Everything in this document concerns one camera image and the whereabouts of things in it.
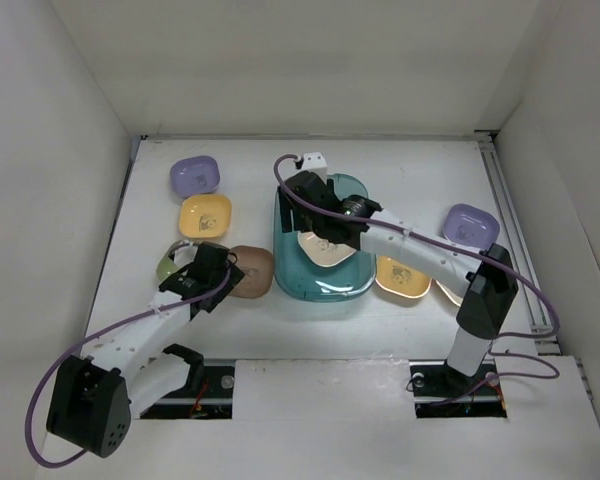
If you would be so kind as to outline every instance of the screw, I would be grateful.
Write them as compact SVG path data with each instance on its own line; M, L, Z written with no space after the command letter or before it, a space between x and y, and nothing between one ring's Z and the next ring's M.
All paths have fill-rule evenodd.
M224 375L220 379L220 386L222 388L224 388L225 390L229 390L230 388L233 388L234 383L235 383L235 380L233 379L233 377L231 375Z
M491 385L492 387L497 387L498 385L500 385L500 379L498 377L495 376L496 374L493 372L489 372L485 375L485 378L487 379L487 383L489 385Z
M424 374L420 372L414 373L411 377L411 382L415 388L424 387Z

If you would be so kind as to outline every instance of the beige plate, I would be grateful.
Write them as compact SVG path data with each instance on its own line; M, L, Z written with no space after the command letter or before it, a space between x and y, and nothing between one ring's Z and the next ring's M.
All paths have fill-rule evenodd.
M240 298L258 298L271 288L273 282L273 255L269 250L238 245L231 249L236 254L236 266L244 278L229 295Z
M376 283L384 290L407 298L420 298L429 291L431 278L388 257L378 257Z
M180 209L180 233L185 237L219 237L230 222L231 202L224 195L194 195Z
M436 283L438 284L440 289L445 293L445 295L447 297L449 297L449 300L451 300L455 305L457 305L459 307L460 304L462 303L462 297L457 296L455 293L453 293L451 290L449 290L447 287L442 285L437 280L436 280Z
M335 267L356 253L349 245L329 243L313 232L298 232L298 243L319 267Z

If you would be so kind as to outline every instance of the white plate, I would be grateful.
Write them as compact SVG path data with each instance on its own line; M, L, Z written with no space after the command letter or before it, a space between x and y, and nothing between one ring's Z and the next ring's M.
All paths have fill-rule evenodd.
M451 300L456 306L459 307L460 304L462 303L462 297L459 297L458 295L456 295L455 293L453 293L451 290L449 290L447 287L445 287L444 285L442 285L437 280L436 280L436 283L438 284L438 286L440 287L440 289L445 293L445 295L447 297L449 297L449 300Z
M319 267L335 267L356 253L349 245L330 243L313 232L298 232L298 244Z

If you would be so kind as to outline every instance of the red wire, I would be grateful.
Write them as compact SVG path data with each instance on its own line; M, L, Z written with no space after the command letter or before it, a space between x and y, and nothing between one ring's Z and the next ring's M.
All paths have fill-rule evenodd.
M202 384L202 388L200 388L200 392L198 392L198 396L196 397L196 401L193 405L191 405L191 410L189 410L189 417L193 417L193 415L200 411L200 399L205 394L205 392L209 389L209 379L205 379Z
M502 393L502 388L500 385L491 385L489 382L485 383L485 385L489 388L492 388L498 394L498 400L500 400L500 405L502 405L502 409L507 409L507 404L504 401L504 394Z

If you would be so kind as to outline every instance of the yellow bowl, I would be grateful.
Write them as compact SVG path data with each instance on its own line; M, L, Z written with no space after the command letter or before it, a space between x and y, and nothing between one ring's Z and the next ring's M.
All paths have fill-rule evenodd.
M380 288L407 298L420 298L431 288L431 278L388 257L378 257L376 283Z
M182 203L180 233L189 238L219 237L231 222L231 202L224 195L194 195Z
M440 287L440 290L442 290L444 292L444 294L449 298L449 300L451 300L451 302L454 305L456 305L457 307L459 307L460 304L462 303L462 297L459 297L458 295L456 295L455 293L453 293L447 287L445 287L444 285L442 285L439 281L436 280L436 283Z

